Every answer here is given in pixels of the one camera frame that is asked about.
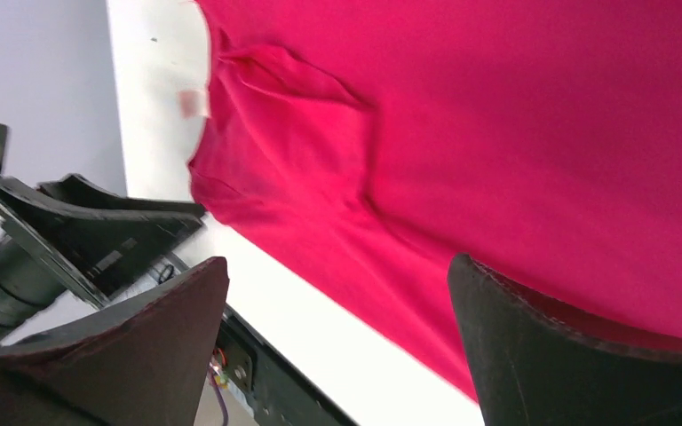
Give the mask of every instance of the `screw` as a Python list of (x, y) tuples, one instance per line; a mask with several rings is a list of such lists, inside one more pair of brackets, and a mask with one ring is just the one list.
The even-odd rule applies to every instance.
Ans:
[(244, 368), (242, 368), (242, 366), (238, 366), (237, 368), (234, 369), (234, 375), (236, 376), (237, 379), (241, 380), (244, 377), (247, 377), (247, 372), (244, 371)]

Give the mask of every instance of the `gray wall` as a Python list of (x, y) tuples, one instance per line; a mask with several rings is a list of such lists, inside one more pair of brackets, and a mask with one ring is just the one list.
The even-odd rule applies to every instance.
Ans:
[[(125, 193), (106, 2), (0, 0), (5, 175), (33, 185), (80, 173)], [(21, 334), (88, 313), (65, 298)]]

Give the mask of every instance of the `red shirt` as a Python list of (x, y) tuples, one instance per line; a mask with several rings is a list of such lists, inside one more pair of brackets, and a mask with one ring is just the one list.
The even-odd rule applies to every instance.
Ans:
[(458, 252), (682, 338), (682, 2), (199, 3), (195, 199), (437, 373)]

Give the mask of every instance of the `white table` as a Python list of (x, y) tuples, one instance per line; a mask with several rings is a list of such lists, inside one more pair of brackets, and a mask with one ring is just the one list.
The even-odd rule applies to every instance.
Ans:
[[(189, 200), (202, 119), (181, 117), (177, 93), (207, 81), (199, 8), (107, 3), (128, 194)], [(190, 265), (226, 257), (229, 304), (361, 426), (482, 424), (466, 396), (230, 228), (209, 218), (178, 255)]]

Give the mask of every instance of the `purple wire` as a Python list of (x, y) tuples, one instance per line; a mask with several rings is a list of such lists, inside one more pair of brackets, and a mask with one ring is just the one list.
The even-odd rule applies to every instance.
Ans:
[(208, 379), (210, 380), (210, 386), (216, 392), (216, 398), (218, 398), (218, 404), (221, 406), (221, 415), (223, 415), (224, 421), (221, 423), (223, 426), (228, 426), (228, 409), (226, 408), (226, 402), (223, 399), (223, 394), (221, 394), (221, 389), (216, 383), (216, 378), (213, 376), (212, 370), (208, 368)]

